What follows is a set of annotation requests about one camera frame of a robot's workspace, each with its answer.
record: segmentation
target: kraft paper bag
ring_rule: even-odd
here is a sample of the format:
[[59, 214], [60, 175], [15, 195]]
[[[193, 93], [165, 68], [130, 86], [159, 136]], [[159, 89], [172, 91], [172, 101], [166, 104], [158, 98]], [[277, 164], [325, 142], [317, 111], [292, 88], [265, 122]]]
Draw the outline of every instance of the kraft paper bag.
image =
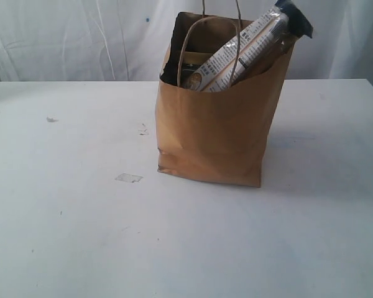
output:
[[[202, 15], [181, 12], [163, 63], [156, 104], [159, 172], [197, 181], [260, 187], [262, 158], [293, 47], [218, 93], [177, 87], [180, 50]], [[251, 21], [242, 20], [241, 28]], [[215, 53], [235, 36], [224, 19], [196, 26], [188, 52]]]

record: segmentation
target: table surface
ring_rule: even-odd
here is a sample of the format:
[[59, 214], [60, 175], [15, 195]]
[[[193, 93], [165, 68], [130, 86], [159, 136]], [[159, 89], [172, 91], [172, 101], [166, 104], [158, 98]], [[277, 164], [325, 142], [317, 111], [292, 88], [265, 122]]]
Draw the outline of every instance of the table surface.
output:
[[261, 189], [156, 172], [156, 91], [0, 83], [0, 297], [373, 297], [366, 80], [285, 82]]

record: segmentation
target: brown paper bag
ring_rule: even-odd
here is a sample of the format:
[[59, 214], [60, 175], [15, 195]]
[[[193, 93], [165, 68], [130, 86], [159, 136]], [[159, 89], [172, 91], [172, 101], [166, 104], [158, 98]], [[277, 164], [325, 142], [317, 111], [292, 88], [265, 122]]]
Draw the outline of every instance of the brown paper bag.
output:
[[[267, 136], [293, 48], [265, 72], [253, 77], [247, 74], [225, 91], [182, 89], [176, 83], [180, 50], [189, 28], [201, 18], [179, 13], [163, 64], [156, 105], [159, 172], [260, 187]], [[250, 23], [242, 20], [241, 27]], [[186, 50], [214, 53], [234, 36], [229, 22], [213, 19], [196, 26]]]

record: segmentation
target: white fabric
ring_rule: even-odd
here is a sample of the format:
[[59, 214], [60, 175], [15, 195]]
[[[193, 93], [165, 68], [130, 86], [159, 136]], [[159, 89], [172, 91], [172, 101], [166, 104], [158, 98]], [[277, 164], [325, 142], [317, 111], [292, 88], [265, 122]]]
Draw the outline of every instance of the white fabric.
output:
[[[274, 0], [239, 0], [255, 19]], [[288, 78], [367, 78], [373, 84], [373, 0], [295, 0], [315, 27]], [[155, 81], [179, 11], [201, 0], [0, 0], [0, 80]], [[234, 0], [206, 12], [236, 16]]]

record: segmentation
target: smudge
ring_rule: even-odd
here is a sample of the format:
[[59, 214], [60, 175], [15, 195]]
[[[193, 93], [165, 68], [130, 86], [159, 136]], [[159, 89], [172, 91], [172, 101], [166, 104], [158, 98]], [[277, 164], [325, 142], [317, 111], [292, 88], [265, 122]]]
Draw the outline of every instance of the smudge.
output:
[[149, 135], [148, 128], [145, 124], [142, 124], [141, 129], [138, 130], [139, 135]]
[[50, 118], [50, 117], [47, 117], [46, 120], [47, 120], [48, 123], [54, 123], [54, 122], [58, 122], [59, 121], [57, 119]]
[[115, 180], [126, 182], [126, 183], [136, 183], [136, 182], [141, 181], [142, 178], [143, 178], [142, 176], [136, 176], [136, 175], [123, 173], [123, 174], [120, 174], [118, 177], [116, 177]]

